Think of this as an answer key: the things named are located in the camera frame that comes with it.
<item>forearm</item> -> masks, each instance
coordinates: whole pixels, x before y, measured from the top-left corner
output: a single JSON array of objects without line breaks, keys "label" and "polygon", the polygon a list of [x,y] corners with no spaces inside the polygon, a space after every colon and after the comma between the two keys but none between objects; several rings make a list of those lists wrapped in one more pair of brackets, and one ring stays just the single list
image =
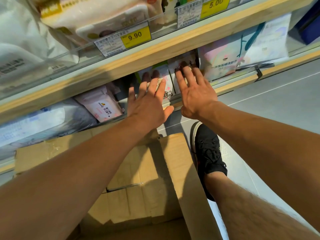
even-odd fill
[{"label": "forearm", "polygon": [[215,102],[201,121],[317,230],[320,136]]},{"label": "forearm", "polygon": [[1,187],[0,239],[66,239],[146,133],[127,118]]}]

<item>foot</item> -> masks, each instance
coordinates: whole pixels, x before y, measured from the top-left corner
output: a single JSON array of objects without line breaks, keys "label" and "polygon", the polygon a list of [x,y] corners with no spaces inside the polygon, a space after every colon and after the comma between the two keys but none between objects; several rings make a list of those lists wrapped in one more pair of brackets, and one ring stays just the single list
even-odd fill
[{"label": "foot", "polygon": [[197,160],[197,171],[202,187],[207,198],[214,201],[206,189],[204,177],[205,174],[212,172],[222,172],[227,175],[227,166],[221,157],[219,138],[200,121],[192,126],[191,133],[192,149]]}]

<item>hairy leg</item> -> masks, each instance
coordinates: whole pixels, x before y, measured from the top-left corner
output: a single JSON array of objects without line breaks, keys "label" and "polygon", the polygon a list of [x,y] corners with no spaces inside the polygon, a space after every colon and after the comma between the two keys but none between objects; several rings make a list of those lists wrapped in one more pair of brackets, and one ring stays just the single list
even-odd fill
[{"label": "hairy leg", "polygon": [[218,205],[230,240],[320,239],[297,220],[236,185],[222,172],[206,174],[204,182]]}]

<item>cardboard box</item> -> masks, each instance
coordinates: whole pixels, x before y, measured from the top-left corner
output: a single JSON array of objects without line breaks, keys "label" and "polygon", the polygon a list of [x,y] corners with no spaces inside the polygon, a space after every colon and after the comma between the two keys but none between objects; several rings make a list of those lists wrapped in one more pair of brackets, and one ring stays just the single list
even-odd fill
[{"label": "cardboard box", "polygon": [[[114,124],[18,149],[16,173]],[[160,138],[154,130],[140,141],[81,221],[80,232],[81,239],[96,240],[222,239],[184,135]]]}]

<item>hand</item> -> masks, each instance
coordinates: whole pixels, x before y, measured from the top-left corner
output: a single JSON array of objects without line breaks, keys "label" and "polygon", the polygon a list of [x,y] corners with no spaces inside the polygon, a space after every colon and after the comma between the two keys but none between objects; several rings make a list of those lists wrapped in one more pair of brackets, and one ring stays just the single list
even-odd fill
[{"label": "hand", "polygon": [[186,84],[179,69],[175,70],[176,79],[182,96],[181,113],[190,119],[200,120],[210,104],[218,101],[218,96],[197,67],[190,70],[186,62],[181,63],[182,71],[188,81]]},{"label": "hand", "polygon": [[174,111],[173,106],[168,106],[165,110],[162,108],[166,81],[163,79],[157,90],[158,77],[159,72],[154,71],[152,75],[153,79],[150,81],[148,91],[147,82],[142,82],[137,98],[134,93],[134,88],[129,88],[128,117],[135,117],[138,121],[141,121],[142,126],[145,127],[148,132],[162,125]]}]

